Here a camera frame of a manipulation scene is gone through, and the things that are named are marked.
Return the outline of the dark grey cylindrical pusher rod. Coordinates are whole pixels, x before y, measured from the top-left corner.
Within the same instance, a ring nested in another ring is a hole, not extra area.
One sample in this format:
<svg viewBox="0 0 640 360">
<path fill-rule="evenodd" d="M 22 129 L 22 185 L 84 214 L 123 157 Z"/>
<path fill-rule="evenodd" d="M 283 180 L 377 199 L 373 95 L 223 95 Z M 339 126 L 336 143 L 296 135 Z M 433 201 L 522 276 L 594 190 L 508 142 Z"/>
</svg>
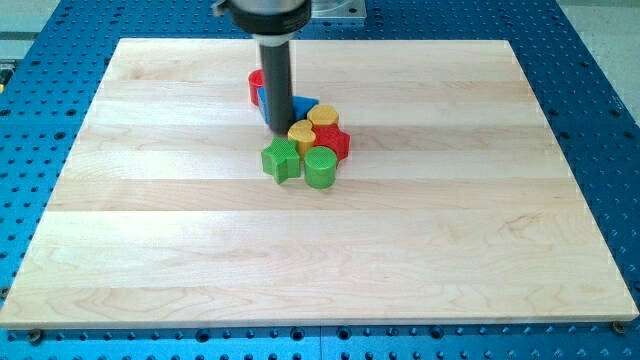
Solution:
<svg viewBox="0 0 640 360">
<path fill-rule="evenodd" d="M 295 120 L 289 46 L 292 37 L 292 34 L 254 35 L 264 75 L 268 125 L 275 134 L 286 134 Z"/>
</svg>

